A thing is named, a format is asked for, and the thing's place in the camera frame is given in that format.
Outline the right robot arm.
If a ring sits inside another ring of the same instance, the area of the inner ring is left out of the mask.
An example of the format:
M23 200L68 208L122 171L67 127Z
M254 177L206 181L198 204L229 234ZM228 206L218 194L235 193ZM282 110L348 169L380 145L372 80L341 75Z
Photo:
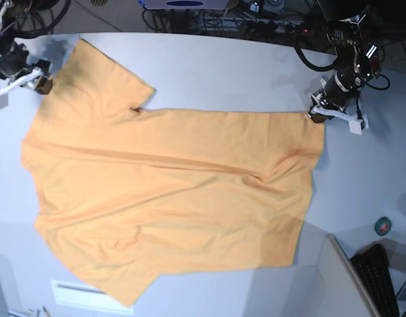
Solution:
M30 52L16 40L30 40L51 33L66 15L71 2L65 1L60 13L51 14L51 22L45 25L41 12L51 12L56 4L57 1L0 1L0 96L16 87L49 94L53 86L51 63L39 59L29 64Z

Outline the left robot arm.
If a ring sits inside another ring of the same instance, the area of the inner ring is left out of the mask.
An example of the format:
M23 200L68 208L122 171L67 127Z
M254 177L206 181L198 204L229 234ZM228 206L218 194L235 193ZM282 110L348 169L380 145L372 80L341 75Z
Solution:
M318 22L325 28L329 43L337 54L334 62L327 66L311 63L299 44L300 33L307 21L296 29L293 46L301 62L313 71L334 71L324 79L321 88L311 95L312 105L307 112L314 123L323 123L333 118L367 127L360 109L360 92L368 86L377 91L390 88L390 80L381 74L382 65L378 57L378 46L370 38L370 21L366 14L367 1L318 1L322 16Z

